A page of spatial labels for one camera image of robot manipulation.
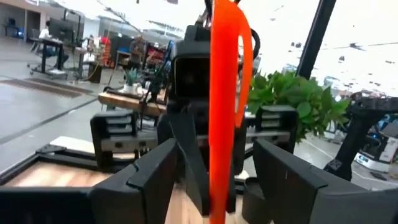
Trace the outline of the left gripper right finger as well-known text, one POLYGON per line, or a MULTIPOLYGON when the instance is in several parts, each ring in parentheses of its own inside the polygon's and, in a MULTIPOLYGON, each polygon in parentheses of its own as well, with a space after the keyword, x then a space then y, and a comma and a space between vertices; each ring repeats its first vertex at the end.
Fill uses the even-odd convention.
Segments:
POLYGON ((366 190, 263 139, 253 148, 274 223, 397 224, 397 189, 366 190))

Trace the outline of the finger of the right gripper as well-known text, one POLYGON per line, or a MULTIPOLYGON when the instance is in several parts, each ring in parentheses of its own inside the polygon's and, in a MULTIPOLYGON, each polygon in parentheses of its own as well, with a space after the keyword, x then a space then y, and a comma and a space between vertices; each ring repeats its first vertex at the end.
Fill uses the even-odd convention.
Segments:
POLYGON ((247 122, 243 119, 241 126, 234 130, 233 153, 231 157, 231 171, 229 174, 228 200, 226 211, 234 213, 236 211, 236 189, 234 176, 243 171, 244 152, 246 146, 247 122))
POLYGON ((210 212, 209 176, 197 143, 195 122, 190 114, 171 114, 169 125, 179 147, 179 163, 184 165, 182 179, 191 201, 203 216, 210 212))

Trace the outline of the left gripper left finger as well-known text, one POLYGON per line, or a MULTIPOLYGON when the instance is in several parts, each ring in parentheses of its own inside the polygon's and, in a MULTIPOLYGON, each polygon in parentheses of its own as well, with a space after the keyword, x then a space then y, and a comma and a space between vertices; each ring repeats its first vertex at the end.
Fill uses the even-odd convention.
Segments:
POLYGON ((96 223, 164 223, 176 175, 178 149, 169 139, 108 179, 90 199, 96 223))

